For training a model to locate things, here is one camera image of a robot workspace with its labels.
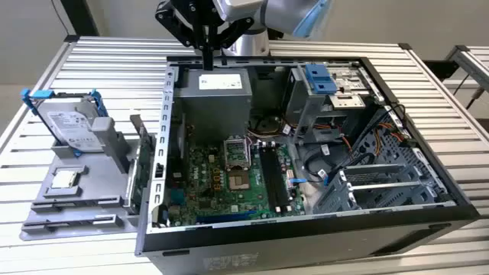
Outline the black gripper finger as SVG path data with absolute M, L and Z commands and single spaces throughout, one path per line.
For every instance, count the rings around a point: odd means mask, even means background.
M 201 52 L 202 68 L 207 70 L 207 42 L 201 20 L 185 20 L 179 15 L 165 15 L 167 4 L 157 4 L 154 19 L 185 47 Z
M 238 37 L 246 32 L 254 23 L 251 18 L 242 18 L 230 23 L 226 29 L 219 33 L 217 28 L 225 22 L 221 19 L 211 19 L 209 21 L 209 31 L 207 31 L 207 70 L 213 70 L 213 59 L 214 51 L 219 51 L 227 48 L 238 39 Z

